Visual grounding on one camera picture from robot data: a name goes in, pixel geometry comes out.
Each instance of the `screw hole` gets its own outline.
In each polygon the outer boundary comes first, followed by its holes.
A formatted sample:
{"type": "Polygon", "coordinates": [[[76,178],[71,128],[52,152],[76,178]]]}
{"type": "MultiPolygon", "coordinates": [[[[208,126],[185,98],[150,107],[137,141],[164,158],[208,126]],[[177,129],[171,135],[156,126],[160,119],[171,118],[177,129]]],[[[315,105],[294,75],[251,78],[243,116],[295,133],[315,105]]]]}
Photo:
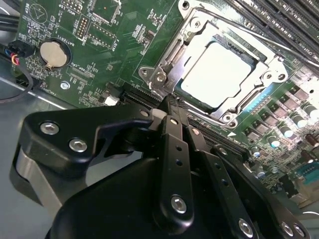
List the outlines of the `screw hole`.
{"type": "Polygon", "coordinates": [[[227,182],[225,179],[222,179],[221,182],[222,182],[226,187],[229,186],[228,182],[227,182]]]}
{"type": "Polygon", "coordinates": [[[286,77],[285,74],[280,74],[280,75],[278,76],[278,80],[282,81],[282,80],[285,79],[285,77],[286,77]]]}
{"type": "Polygon", "coordinates": [[[187,10],[189,8],[189,3],[188,1],[184,1],[182,4],[183,10],[187,10]]]}
{"type": "Polygon", "coordinates": [[[182,161],[180,161],[179,159],[176,160],[176,164],[177,164],[178,166],[183,166],[182,161]]]}

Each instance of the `cylindrical capacitor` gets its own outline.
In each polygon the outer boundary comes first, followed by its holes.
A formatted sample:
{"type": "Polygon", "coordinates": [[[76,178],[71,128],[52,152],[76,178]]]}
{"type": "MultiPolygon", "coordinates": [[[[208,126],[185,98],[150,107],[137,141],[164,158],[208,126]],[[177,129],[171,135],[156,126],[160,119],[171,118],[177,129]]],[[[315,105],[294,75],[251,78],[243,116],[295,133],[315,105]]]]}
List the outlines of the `cylindrical capacitor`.
{"type": "Polygon", "coordinates": [[[319,146],[319,141],[316,140],[316,138],[312,134],[307,134],[305,138],[313,147],[317,148],[319,146]]]}
{"type": "Polygon", "coordinates": [[[294,132],[286,125],[279,127],[279,130],[286,138],[290,138],[294,135],[294,132]]]}
{"type": "Polygon", "coordinates": [[[314,162],[314,158],[306,150],[301,151],[300,155],[303,158],[304,163],[314,162]]]}
{"type": "Polygon", "coordinates": [[[304,107],[304,111],[307,113],[307,115],[310,116],[312,119],[318,119],[319,118],[319,110],[314,107],[313,105],[307,105],[304,107]]]}
{"type": "Polygon", "coordinates": [[[270,146],[271,146],[272,148],[277,148],[277,147],[279,147],[279,145],[280,145],[279,140],[278,140],[275,136],[269,136],[269,137],[267,138],[267,141],[268,141],[268,143],[270,144],[270,146]]]}
{"type": "Polygon", "coordinates": [[[295,115],[291,119],[298,126],[298,128],[305,127],[308,124],[307,120],[302,118],[300,115],[295,115]]]}
{"type": "Polygon", "coordinates": [[[263,167],[261,167],[261,166],[256,168],[255,173],[256,173],[256,176],[258,178],[264,178],[266,176],[266,173],[265,173],[263,167]]]}
{"type": "Polygon", "coordinates": [[[275,187],[277,189],[278,192],[282,191],[283,190],[283,186],[281,185],[281,183],[276,183],[275,184],[275,187]]]}
{"type": "Polygon", "coordinates": [[[259,157],[260,156],[260,152],[259,152],[259,149],[258,149],[258,147],[256,147],[256,146],[254,146],[254,147],[251,147],[251,152],[252,152],[252,154],[253,154],[253,156],[254,157],[259,157]]]}

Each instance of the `screw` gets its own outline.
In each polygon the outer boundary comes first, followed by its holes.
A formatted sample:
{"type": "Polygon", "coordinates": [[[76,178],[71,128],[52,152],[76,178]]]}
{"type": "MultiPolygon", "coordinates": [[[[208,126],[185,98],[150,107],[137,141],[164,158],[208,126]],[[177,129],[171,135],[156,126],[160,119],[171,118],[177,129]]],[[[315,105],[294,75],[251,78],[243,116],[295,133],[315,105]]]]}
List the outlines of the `screw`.
{"type": "Polygon", "coordinates": [[[157,81],[162,82],[166,79],[166,75],[164,73],[158,73],[156,79],[157,81]]]}
{"type": "Polygon", "coordinates": [[[254,235],[253,229],[251,226],[244,220],[244,219],[239,219],[238,222],[240,230],[248,237],[252,238],[254,235]]]}
{"type": "Polygon", "coordinates": [[[194,134],[199,135],[199,131],[198,131],[198,129],[196,129],[196,128],[192,128],[191,130],[193,131],[193,133],[194,133],[194,134]]]}
{"type": "Polygon", "coordinates": [[[69,147],[73,151],[78,152],[78,153],[83,153],[88,148],[87,144],[83,140],[78,139],[78,138],[71,140],[69,143],[69,147]]]}
{"type": "Polygon", "coordinates": [[[170,119],[170,121],[175,124],[175,125],[178,125],[178,122],[175,120],[175,119],[170,119]]]}
{"type": "Polygon", "coordinates": [[[285,233],[287,233],[289,236],[291,236],[291,237],[294,236],[293,230],[287,225],[287,223],[282,222],[281,227],[285,231],[285,233]]]}
{"type": "Polygon", "coordinates": [[[141,111],[141,115],[145,116],[145,117],[148,117],[150,116],[149,113],[145,112],[145,111],[141,111]]]}
{"type": "Polygon", "coordinates": [[[224,148],[219,148],[219,151],[224,154],[224,155],[227,155],[227,151],[224,149],[224,148]]]}
{"type": "Polygon", "coordinates": [[[294,224],[294,228],[302,237],[305,237],[304,231],[297,224],[294,224]]]}
{"type": "Polygon", "coordinates": [[[187,206],[184,200],[179,196],[174,196],[171,198],[171,206],[174,208],[175,211],[177,211],[180,214],[186,213],[187,206]]]}
{"type": "Polygon", "coordinates": [[[279,172],[279,170],[278,170],[277,167],[272,167],[272,168],[271,168],[271,172],[272,172],[273,174],[276,174],[276,173],[279,172]]]}
{"type": "Polygon", "coordinates": [[[60,130],[59,126],[50,122],[45,122],[41,124],[40,129],[44,134],[49,134],[49,135],[57,134],[60,130]]]}
{"type": "Polygon", "coordinates": [[[67,81],[62,81],[60,84],[60,87],[63,90],[68,90],[68,89],[70,89],[71,86],[70,86],[70,83],[68,83],[67,81]]]}

